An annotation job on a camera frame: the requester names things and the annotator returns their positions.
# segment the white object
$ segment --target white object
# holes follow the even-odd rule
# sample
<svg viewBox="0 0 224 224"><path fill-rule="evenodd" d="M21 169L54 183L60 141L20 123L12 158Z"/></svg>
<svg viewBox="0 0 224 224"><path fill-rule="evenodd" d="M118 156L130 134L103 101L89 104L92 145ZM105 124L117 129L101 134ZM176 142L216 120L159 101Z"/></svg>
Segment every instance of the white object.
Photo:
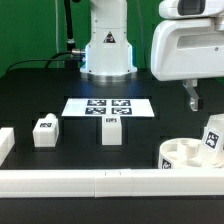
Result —
<svg viewBox="0 0 224 224"><path fill-rule="evenodd" d="M0 129L0 166L4 162L8 153L15 144L14 130L13 128L1 128Z"/></svg>
<svg viewBox="0 0 224 224"><path fill-rule="evenodd" d="M215 16L224 11L223 0L205 0L205 4L203 2L204 0L165 0L159 5L159 14L165 19L184 19Z"/></svg>
<svg viewBox="0 0 224 224"><path fill-rule="evenodd" d="M132 64L132 46L127 41L126 0L91 0L91 41L86 46L82 73L99 77L137 71Z"/></svg>
<svg viewBox="0 0 224 224"><path fill-rule="evenodd" d="M159 169L223 168L224 114L212 115L202 140L171 139L160 146Z"/></svg>
<svg viewBox="0 0 224 224"><path fill-rule="evenodd" d="M214 18L163 21L155 30L151 70L160 81L224 76L224 32Z"/></svg>
<svg viewBox="0 0 224 224"><path fill-rule="evenodd" d="M0 171L0 198L214 196L223 186L224 169Z"/></svg>
<svg viewBox="0 0 224 224"><path fill-rule="evenodd" d="M102 144L122 144L122 126L120 116L110 115L102 117Z"/></svg>
<svg viewBox="0 0 224 224"><path fill-rule="evenodd" d="M164 142L160 146L159 169L202 167L202 159L198 156L200 144L201 140L191 138L177 138Z"/></svg>
<svg viewBox="0 0 224 224"><path fill-rule="evenodd" d="M95 177L95 197L132 196L131 170L106 170Z"/></svg>
<svg viewBox="0 0 224 224"><path fill-rule="evenodd" d="M59 135L58 119L54 114L38 120L33 138L35 147L55 147Z"/></svg>
<svg viewBox="0 0 224 224"><path fill-rule="evenodd" d="M154 117L148 99L68 99L62 116L101 117Z"/></svg>
<svg viewBox="0 0 224 224"><path fill-rule="evenodd" d="M224 163L224 114L212 115L204 129L199 153L203 163L218 165Z"/></svg>

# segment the marker on block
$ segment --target marker on block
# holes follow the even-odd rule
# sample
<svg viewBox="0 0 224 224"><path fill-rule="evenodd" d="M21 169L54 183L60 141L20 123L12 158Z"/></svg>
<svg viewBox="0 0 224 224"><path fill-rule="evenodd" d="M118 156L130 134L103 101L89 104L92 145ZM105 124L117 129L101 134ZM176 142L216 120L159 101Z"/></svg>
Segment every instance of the marker on block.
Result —
<svg viewBox="0 0 224 224"><path fill-rule="evenodd" d="M55 147L59 135L58 119L54 114L39 119L34 130L35 147Z"/></svg>
<svg viewBox="0 0 224 224"><path fill-rule="evenodd" d="M0 130L0 166L15 144L13 128L1 128Z"/></svg>
<svg viewBox="0 0 224 224"><path fill-rule="evenodd" d="M121 145L122 126L120 116L102 116L102 145Z"/></svg>

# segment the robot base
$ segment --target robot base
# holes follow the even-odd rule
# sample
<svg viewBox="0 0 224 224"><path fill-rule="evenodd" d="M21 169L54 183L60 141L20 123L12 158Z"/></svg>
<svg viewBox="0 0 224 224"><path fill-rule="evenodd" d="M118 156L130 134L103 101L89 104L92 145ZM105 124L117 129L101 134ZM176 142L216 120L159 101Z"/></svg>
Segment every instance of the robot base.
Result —
<svg viewBox="0 0 224 224"><path fill-rule="evenodd" d="M131 79L135 79L137 77L137 69L133 70L133 72L123 74L123 75L95 75L91 73L83 73L81 72L81 77L86 80L91 80L95 82L101 82L101 83L114 83L114 82L124 82Z"/></svg>

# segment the warning label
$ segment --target warning label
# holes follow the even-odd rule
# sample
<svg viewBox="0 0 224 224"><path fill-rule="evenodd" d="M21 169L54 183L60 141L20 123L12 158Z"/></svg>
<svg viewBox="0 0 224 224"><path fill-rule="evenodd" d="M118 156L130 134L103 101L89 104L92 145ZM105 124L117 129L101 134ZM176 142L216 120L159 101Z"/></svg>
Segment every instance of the warning label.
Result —
<svg viewBox="0 0 224 224"><path fill-rule="evenodd" d="M116 43L113 37L113 34L111 32L109 32L107 34L107 37L105 38L105 40L103 41L104 43Z"/></svg>

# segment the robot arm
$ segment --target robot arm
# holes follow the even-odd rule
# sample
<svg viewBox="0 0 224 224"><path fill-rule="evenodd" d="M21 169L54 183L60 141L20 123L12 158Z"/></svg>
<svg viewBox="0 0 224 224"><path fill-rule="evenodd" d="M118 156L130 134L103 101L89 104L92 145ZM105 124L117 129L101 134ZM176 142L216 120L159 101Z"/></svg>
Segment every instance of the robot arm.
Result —
<svg viewBox="0 0 224 224"><path fill-rule="evenodd" d="M165 0L159 6L159 14L165 19L213 17L223 11L223 0Z"/></svg>
<svg viewBox="0 0 224 224"><path fill-rule="evenodd" d="M184 80L193 111L200 109L197 79L224 76L223 11L223 0L165 0L159 6L169 20L155 30L151 70L160 81Z"/></svg>

